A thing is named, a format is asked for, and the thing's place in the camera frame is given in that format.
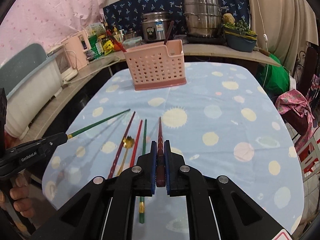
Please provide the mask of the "person's left hand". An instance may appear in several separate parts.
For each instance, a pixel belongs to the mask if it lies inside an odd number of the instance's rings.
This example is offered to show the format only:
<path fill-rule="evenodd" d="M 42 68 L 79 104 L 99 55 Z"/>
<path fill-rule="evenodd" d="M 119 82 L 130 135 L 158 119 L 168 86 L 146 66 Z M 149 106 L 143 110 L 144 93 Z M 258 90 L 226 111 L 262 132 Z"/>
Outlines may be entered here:
<path fill-rule="evenodd" d="M 26 177 L 19 173 L 15 178 L 13 188 L 10 189 L 10 196 L 14 200 L 14 209 L 25 218 L 33 218 L 35 210 L 29 198 L 29 184 Z"/>

